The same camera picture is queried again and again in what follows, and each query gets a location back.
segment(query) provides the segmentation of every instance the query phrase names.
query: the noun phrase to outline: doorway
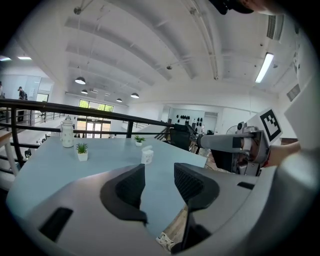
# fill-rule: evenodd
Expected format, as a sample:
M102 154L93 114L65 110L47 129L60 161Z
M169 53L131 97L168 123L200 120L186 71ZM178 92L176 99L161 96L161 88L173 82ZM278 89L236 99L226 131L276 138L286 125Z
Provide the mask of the doorway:
M86 130L88 131L101 131L102 125L101 123L94 123L94 122L87 122L86 123ZM101 134L92 134L92 133L87 133L86 134L87 138L101 138Z

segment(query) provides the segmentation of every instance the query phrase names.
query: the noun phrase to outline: window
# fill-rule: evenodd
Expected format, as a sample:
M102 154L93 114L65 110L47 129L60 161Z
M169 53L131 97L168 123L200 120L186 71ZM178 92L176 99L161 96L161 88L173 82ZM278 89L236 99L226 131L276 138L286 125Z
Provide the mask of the window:
M37 102L48 102L49 94L38 93L36 95Z
M112 112L113 106L105 105L93 101L83 100L79 101L80 108L95 109L100 111ZM109 132L111 126L111 120L108 118L94 117L79 115L77 118L77 129L88 131L105 131ZM90 134L86 135L87 138L109 138L109 134Z

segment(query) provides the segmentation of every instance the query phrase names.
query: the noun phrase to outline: metal railing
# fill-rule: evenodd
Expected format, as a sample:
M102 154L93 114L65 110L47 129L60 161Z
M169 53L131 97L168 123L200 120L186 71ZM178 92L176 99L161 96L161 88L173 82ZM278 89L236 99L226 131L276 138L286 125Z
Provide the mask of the metal railing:
M21 167L24 165L26 160L24 160L24 158L21 154L20 147L21 148L37 149L40 145L19 143L18 129L44 131L44 132L56 132L56 133L60 133L61 130L60 130L60 128L20 125L17 123L17 110L30 110L30 115L32 114L32 111L39 111L41 113L51 112L51 113L53 113L52 119L61 117L62 116L61 114L67 114L67 115L87 116L87 117L120 120L120 121L128 122L126 132L74 129L73 133L75 133L75 134L126 135L126 138L131 138L132 135L157 135L158 136L158 135L169 134L168 130L167 129L163 130L166 132L133 132L132 130L133 130L134 123L164 126L166 128L170 128L170 127L174 126L171 123L141 118L141 117L137 117L137 116L107 112L107 111L102 111L102 110L97 110L97 109L92 109L92 108L83 108L83 107L70 106L70 105L64 105L64 104L48 103L48 102L17 100L17 99L0 99L0 107L7 108L7 111L10 111L10 113L11 113L11 117L10 117L11 123L9 123L8 117L6 117L5 118L6 122L5 123L0 122L0 127L7 128L7 130L9 128L11 128L12 140L13 140L11 145L14 146L15 154L17 157L15 161L18 162ZM0 159L8 160L8 158L5 156L1 156Z

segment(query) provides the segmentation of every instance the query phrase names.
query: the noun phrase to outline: black office chair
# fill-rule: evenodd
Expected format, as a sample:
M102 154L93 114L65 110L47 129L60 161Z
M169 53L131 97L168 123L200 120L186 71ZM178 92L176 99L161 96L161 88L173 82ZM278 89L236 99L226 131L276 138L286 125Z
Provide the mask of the black office chair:
M185 125L175 124L169 132L170 140L166 140L166 143L189 151L191 134Z

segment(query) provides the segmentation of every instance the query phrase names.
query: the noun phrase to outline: light blue tabletop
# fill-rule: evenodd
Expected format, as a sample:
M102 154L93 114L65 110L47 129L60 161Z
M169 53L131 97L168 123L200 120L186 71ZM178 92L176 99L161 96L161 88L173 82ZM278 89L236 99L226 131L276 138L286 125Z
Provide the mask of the light blue tabletop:
M75 147L65 148L58 137L50 137L26 162L10 189L6 203L14 215L28 213L57 190L77 179L141 163L142 147L129 138L74 138L88 144L88 160L80 162ZM152 145L152 163L145 166L145 188L140 209L147 214L147 229L158 236L184 206L174 181L174 163L204 167L206 158L147 138Z

